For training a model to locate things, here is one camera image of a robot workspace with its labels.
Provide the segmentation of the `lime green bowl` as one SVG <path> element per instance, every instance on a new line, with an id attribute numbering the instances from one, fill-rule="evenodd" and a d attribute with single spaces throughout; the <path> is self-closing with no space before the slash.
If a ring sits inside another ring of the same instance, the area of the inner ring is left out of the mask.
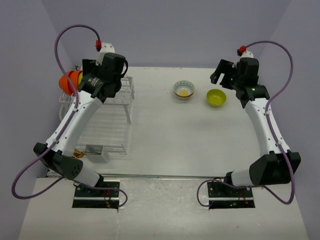
<path id="1" fill-rule="evenodd" d="M 227 101 L 227 95 L 220 89 L 210 89 L 206 94 L 206 100 L 210 107 L 219 108 Z"/>
<path id="2" fill-rule="evenodd" d="M 77 77 L 77 86 L 80 85 L 81 81 L 82 81 L 82 78 L 83 78 L 83 71 L 79 71 L 79 74 L 78 74 L 78 77 Z"/>

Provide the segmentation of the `orange bowl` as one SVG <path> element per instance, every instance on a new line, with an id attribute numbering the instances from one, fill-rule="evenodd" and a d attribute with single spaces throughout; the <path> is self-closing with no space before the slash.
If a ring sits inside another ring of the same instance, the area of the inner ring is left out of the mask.
<path id="1" fill-rule="evenodd" d="M 59 87 L 61 88 L 61 90 L 62 90 L 65 94 L 67 94 L 67 95 L 69 95 L 69 96 L 71 96 L 71 95 L 73 94 L 73 89 L 72 89 L 72 87 L 70 86 L 70 83 L 69 83 L 69 81 L 68 81 L 68 79 L 66 78 L 65 75 L 63 75 L 63 76 L 59 79 L 58 85 L 59 85 Z"/>
<path id="2" fill-rule="evenodd" d="M 76 90 L 79 89 L 79 82 L 80 82 L 79 77 L 82 74 L 82 72 L 83 72 L 82 70 L 67 71 L 66 72 Z M 66 81 L 66 84 L 67 84 L 67 93 L 66 94 L 69 96 L 73 95 L 75 93 L 75 91 L 72 88 L 72 85 L 68 82 L 68 80 Z"/>

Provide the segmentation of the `yellow dotted white bowl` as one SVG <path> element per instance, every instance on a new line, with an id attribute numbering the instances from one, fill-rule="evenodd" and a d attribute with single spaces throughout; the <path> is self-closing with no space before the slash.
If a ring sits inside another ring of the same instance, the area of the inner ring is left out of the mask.
<path id="1" fill-rule="evenodd" d="M 180 80 L 173 85 L 173 92 L 180 95 L 195 93 L 195 85 L 190 81 Z"/>

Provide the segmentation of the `floral patterned white bowl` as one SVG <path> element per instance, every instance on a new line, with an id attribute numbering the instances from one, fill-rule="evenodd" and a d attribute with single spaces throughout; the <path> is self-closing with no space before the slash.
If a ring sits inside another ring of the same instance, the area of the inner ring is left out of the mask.
<path id="1" fill-rule="evenodd" d="M 174 95 L 180 100 L 187 100 L 187 99 L 190 99 L 194 95 L 194 93 L 191 93 L 191 94 L 186 93 L 185 95 L 181 95 L 174 92 Z"/>

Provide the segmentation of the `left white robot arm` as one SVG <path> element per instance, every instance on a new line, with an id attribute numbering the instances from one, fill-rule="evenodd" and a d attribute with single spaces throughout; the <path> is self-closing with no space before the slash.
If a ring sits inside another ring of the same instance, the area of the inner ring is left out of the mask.
<path id="1" fill-rule="evenodd" d="M 78 139 L 86 124 L 108 98 L 121 89 L 121 79 L 128 70 L 123 55 L 108 52 L 102 62 L 84 59 L 82 79 L 65 117 L 45 143 L 37 143 L 33 151 L 50 170 L 86 186 L 92 196 L 103 193 L 103 177 L 73 157 Z"/>

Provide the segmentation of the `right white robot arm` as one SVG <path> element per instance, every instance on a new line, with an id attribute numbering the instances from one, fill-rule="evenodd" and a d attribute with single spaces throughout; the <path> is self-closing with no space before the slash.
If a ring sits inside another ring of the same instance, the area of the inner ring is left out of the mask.
<path id="1" fill-rule="evenodd" d="M 259 144 L 260 158 L 248 169 L 228 172 L 223 191 L 233 197 L 241 187 L 282 185 L 291 182 L 301 163 L 298 152 L 291 151 L 283 139 L 268 103 L 270 95 L 258 83 L 259 61 L 243 57 L 237 63 L 222 59 L 210 76 L 213 84 L 222 77 L 220 85 L 236 92 L 236 98 L 249 116 Z"/>

